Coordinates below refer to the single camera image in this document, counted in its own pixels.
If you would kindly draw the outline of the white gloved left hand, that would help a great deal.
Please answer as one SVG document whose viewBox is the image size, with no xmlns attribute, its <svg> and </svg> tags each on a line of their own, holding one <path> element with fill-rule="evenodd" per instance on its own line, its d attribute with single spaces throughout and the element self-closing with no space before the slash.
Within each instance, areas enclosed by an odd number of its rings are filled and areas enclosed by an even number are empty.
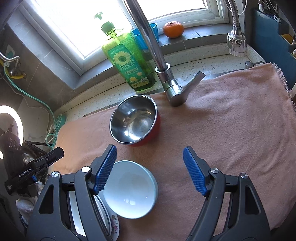
<svg viewBox="0 0 296 241">
<path fill-rule="evenodd" d="M 34 207 L 43 190 L 44 185 L 41 182 L 34 182 L 24 194 L 20 194 L 20 198 L 16 200 L 16 207 L 22 216 L 26 225 L 29 224 Z"/>
</svg>

